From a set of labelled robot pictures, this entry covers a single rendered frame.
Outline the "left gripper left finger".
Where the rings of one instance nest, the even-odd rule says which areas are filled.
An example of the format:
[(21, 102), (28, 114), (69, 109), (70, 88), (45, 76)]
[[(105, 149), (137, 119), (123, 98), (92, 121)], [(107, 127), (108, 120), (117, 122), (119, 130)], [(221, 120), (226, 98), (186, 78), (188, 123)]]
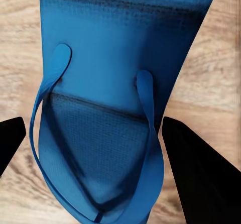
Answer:
[(26, 136), (22, 117), (0, 122), (0, 177)]

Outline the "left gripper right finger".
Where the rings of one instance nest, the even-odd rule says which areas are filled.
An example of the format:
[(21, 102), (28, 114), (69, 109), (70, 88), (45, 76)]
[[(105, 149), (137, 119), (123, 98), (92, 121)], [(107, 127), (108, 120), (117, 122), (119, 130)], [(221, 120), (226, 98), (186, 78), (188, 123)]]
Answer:
[(241, 224), (241, 172), (179, 120), (162, 136), (186, 224)]

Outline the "sandal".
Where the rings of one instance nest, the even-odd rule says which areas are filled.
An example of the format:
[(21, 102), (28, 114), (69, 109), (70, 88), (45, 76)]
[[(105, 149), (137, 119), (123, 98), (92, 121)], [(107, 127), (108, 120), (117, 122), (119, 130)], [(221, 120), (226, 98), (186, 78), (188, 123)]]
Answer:
[(165, 108), (212, 2), (40, 0), (29, 139), (48, 188), (81, 224), (147, 224), (164, 180)]

